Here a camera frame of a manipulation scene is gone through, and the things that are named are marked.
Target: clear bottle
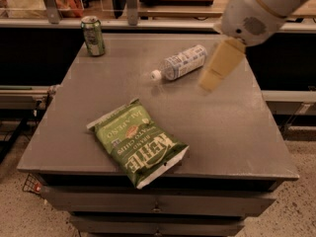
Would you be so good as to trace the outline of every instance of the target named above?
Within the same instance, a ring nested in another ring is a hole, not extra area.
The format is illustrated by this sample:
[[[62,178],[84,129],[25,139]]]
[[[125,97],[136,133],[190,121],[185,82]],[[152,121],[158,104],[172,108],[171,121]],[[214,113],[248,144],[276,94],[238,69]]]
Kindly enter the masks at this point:
[[[175,80],[204,65],[207,51],[204,46],[197,44],[176,55],[165,58],[160,68],[151,72],[154,81],[167,79]]]

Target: soda can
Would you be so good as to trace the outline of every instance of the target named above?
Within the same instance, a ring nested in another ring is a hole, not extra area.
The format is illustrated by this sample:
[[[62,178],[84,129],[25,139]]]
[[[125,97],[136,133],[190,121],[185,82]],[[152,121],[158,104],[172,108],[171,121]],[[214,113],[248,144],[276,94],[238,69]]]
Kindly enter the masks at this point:
[[[91,56],[100,56],[106,53],[102,38],[101,22],[96,16],[87,16],[81,20],[81,29]]]

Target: metal bracket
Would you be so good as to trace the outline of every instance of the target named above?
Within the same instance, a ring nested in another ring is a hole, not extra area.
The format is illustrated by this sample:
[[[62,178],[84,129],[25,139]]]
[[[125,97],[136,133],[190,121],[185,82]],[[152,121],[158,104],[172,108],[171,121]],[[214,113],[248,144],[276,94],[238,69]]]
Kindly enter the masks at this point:
[[[127,4],[127,20],[130,26],[138,24],[138,5],[137,0],[126,0]]]
[[[60,12],[57,9],[56,1],[55,0],[43,0],[46,6],[47,17],[50,23],[58,24],[62,17]]]

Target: floor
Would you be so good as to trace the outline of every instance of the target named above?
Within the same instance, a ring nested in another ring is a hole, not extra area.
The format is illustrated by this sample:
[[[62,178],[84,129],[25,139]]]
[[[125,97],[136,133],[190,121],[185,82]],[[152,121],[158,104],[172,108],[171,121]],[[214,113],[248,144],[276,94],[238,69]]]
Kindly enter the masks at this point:
[[[35,128],[23,131],[0,165],[0,237],[86,237],[41,197],[24,192],[28,177],[16,170]],[[300,179],[283,183],[277,201],[258,218],[247,218],[237,237],[316,236],[316,128],[293,127],[285,143]]]

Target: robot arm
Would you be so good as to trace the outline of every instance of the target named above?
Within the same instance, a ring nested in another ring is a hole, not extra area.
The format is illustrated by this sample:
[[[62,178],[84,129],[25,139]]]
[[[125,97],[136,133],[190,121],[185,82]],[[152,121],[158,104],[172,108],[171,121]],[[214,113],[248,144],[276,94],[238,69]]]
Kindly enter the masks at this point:
[[[222,32],[252,46],[266,41],[307,0],[230,0],[221,20]]]

